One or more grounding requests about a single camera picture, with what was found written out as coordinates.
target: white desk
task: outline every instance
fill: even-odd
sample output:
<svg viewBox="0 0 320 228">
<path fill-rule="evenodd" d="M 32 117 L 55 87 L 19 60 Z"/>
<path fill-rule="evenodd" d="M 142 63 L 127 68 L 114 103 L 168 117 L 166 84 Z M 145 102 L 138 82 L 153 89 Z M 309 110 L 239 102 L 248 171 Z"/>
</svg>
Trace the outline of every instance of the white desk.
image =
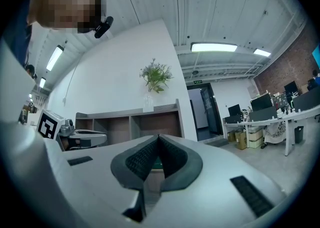
<svg viewBox="0 0 320 228">
<path fill-rule="evenodd" d="M 289 114 L 285 114 L 282 118 L 272 118 L 268 120 L 262 120 L 262 121 L 250 121 L 250 122 L 240 122 L 240 123 L 227 123 L 223 124 L 223 136 L 225 139 L 227 139 L 227 127 L 239 127 L 239 126 L 245 126 L 246 131 L 246 138 L 247 141 L 249 140 L 249 127 L 256 127 L 256 126 L 266 126 L 270 125 L 271 123 L 276 122 L 285 122 L 285 152 L 284 155 L 288 156 L 289 154 L 289 148 L 291 145 L 295 144 L 295 138 L 293 134 L 293 126 L 291 125 L 294 121 L 300 121 L 304 120 L 310 117 L 314 117 L 316 115 L 320 115 L 320 105 L 304 111 L 299 112 L 290 112 Z"/>
</svg>

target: shelving unit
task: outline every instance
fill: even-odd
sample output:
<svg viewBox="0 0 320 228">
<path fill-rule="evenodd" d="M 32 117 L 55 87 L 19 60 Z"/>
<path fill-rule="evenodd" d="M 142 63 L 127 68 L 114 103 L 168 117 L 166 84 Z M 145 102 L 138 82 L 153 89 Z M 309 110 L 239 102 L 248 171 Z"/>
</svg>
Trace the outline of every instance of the shelving unit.
<svg viewBox="0 0 320 228">
<path fill-rule="evenodd" d="M 93 122 L 94 120 L 92 118 L 75 119 L 75 127 L 78 130 L 93 130 Z"/>
<path fill-rule="evenodd" d="M 178 99 L 175 104 L 155 106 L 155 111 L 142 109 L 105 113 L 77 113 L 75 128 L 100 131 L 107 134 L 107 145 L 157 134 L 184 138 Z"/>
</svg>

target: black vent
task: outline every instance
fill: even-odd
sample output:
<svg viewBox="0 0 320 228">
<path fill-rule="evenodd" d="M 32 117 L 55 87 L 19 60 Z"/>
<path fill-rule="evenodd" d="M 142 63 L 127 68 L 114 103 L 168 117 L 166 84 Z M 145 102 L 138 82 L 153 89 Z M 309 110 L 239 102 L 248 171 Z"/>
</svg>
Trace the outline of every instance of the black vent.
<svg viewBox="0 0 320 228">
<path fill-rule="evenodd" d="M 89 162 L 92 161 L 93 159 L 89 156 L 85 156 L 85 157 L 80 157 L 80 158 L 74 158 L 74 159 L 69 159 L 68 163 L 70 164 L 70 166 L 74 166 L 74 165 L 78 165 L 81 163 L 85 163 L 85 162 Z"/>
<path fill-rule="evenodd" d="M 230 181 L 244 198 L 257 218 L 261 217 L 274 207 L 244 176 L 231 178 Z"/>
<path fill-rule="evenodd" d="M 188 160 L 185 150 L 160 137 L 159 157 L 163 166 L 164 177 L 167 178 L 179 171 Z"/>
<path fill-rule="evenodd" d="M 125 160 L 125 165 L 145 181 L 158 156 L 157 140 L 149 143 Z"/>
</svg>

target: ceiling light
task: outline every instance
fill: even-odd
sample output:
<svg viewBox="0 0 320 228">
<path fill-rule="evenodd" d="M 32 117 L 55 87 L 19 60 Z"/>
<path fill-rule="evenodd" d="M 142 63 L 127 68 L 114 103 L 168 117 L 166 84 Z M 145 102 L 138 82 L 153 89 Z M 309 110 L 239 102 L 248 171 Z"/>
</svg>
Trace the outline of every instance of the ceiling light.
<svg viewBox="0 0 320 228">
<path fill-rule="evenodd" d="M 254 54 L 257 54 L 257 55 L 261 55 L 261 56 L 265 56 L 265 57 L 268 57 L 271 55 L 271 53 L 267 52 L 267 51 L 263 51 L 263 50 L 260 50 L 260 49 L 255 49 L 255 51 L 253 52 Z"/>
<path fill-rule="evenodd" d="M 234 44 L 199 42 L 199 43 L 191 44 L 191 52 L 204 52 L 204 51 L 235 52 L 237 47 L 238 46 Z"/>
<path fill-rule="evenodd" d="M 46 79 L 45 78 L 41 78 L 39 87 L 43 89 L 44 86 L 45 86 L 45 83 L 46 83 Z"/>
<path fill-rule="evenodd" d="M 46 65 L 46 69 L 51 71 L 52 68 L 54 67 L 56 61 L 58 60 L 58 58 L 60 57 L 60 55 L 62 54 L 62 52 L 64 51 L 64 48 L 60 45 L 58 45 L 55 50 L 52 53 L 52 56 L 50 57 L 50 60 L 48 62 L 48 64 Z"/>
</svg>

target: potted plant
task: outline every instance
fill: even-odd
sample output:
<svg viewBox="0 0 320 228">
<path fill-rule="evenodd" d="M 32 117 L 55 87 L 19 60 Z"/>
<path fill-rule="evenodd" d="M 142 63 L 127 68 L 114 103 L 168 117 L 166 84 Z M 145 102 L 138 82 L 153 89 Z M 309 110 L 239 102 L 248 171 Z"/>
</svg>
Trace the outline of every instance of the potted plant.
<svg viewBox="0 0 320 228">
<path fill-rule="evenodd" d="M 159 92 L 164 91 L 163 85 L 168 88 L 166 82 L 172 79 L 171 66 L 166 64 L 155 63 L 155 58 L 152 59 L 152 62 L 143 69 L 140 69 L 139 74 L 142 77 L 148 86 L 148 93 L 144 95 L 144 112 L 152 112 L 154 110 L 154 101 L 151 95 L 152 91 Z"/>
</svg>

